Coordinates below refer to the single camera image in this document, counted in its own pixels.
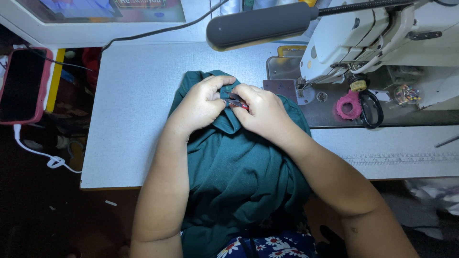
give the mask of screen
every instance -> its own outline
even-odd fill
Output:
[[[44,50],[17,50],[9,61],[3,94],[0,98],[0,121],[27,121],[35,116],[41,76],[46,56]]]

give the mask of measuring ruler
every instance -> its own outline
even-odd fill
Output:
[[[339,155],[353,166],[459,163],[459,152]]]

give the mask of green fabric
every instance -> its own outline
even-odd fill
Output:
[[[187,72],[175,94],[169,115],[188,90],[214,70]],[[224,91],[236,85],[221,88]],[[300,108],[278,95],[290,118],[311,135]],[[309,185],[293,161],[263,137],[245,130],[227,107],[212,123],[191,134],[188,142],[190,196],[182,224],[182,246],[186,258],[215,257],[250,223],[267,218],[278,208],[300,213],[310,192]]]

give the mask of person's left hand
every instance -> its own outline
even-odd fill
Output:
[[[235,81],[236,78],[232,76],[219,75],[209,76],[197,83],[171,114],[167,126],[190,136],[195,130],[210,125],[226,106],[226,101],[220,99],[217,90]]]

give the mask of smartphone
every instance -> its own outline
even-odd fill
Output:
[[[43,115],[52,52],[16,49],[9,58],[0,89],[0,124],[35,123]]]

